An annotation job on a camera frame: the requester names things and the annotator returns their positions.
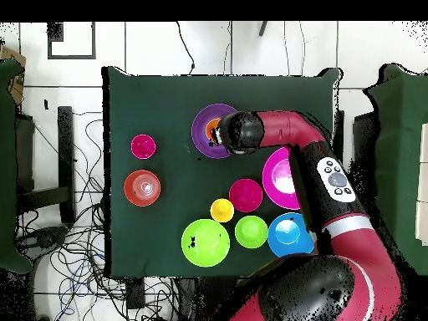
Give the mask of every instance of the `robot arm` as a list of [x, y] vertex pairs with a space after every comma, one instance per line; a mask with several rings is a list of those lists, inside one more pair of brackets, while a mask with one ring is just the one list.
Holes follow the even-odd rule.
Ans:
[[[213, 137], [216, 144], [235, 155], [266, 146], [289, 146], [293, 182], [306, 227], [319, 237], [331, 238], [334, 252], [330, 256], [285, 257], [275, 262], [275, 267], [263, 270], [257, 277], [262, 280], [257, 290], [231, 321], [308, 321], [316, 304], [323, 304], [318, 308], [324, 312], [318, 312], [315, 321], [390, 320], [400, 306], [399, 276], [319, 130], [298, 112], [236, 112], [221, 119]], [[292, 280], [300, 288], [285, 291]], [[292, 302], [290, 292], [295, 292], [291, 298], [300, 300]], [[275, 311], [271, 303], [276, 304]], [[334, 316], [325, 317], [328, 312]]]

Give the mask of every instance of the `small pink cup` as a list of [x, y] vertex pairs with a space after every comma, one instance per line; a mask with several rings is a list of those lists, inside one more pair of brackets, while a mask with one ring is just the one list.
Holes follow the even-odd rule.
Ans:
[[149, 159], [155, 154], [156, 144], [151, 136], [140, 134], [130, 142], [130, 150], [139, 159]]
[[229, 201], [237, 211], [248, 213], [258, 209], [263, 200], [263, 190], [253, 180], [243, 178], [236, 181], [229, 190]]

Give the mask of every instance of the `yellow bowl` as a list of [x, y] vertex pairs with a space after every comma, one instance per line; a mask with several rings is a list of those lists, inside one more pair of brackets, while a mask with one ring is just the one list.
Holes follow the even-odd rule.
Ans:
[[215, 200], [210, 208], [211, 217], [216, 222], [229, 222], [233, 218], [234, 211], [233, 204], [225, 198]]

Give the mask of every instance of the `control buttons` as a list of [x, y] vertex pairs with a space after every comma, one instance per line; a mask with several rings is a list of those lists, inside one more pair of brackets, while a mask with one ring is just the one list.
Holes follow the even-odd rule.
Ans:
[[345, 187], [347, 184], [345, 175], [334, 172], [329, 176], [329, 184], [334, 187]]
[[317, 172], [333, 201], [352, 203], [356, 199], [355, 192], [340, 163], [331, 157], [324, 157], [317, 164]]

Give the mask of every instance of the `purple bowl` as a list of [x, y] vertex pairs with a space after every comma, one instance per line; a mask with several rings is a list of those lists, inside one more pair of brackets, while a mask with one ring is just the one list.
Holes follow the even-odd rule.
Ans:
[[195, 147], [205, 156], [213, 159], [222, 159], [229, 156], [229, 153], [222, 145], [215, 145], [206, 136], [206, 126], [216, 118], [223, 118], [225, 115], [237, 112], [227, 104], [210, 104], [197, 114], [191, 125], [191, 139]]

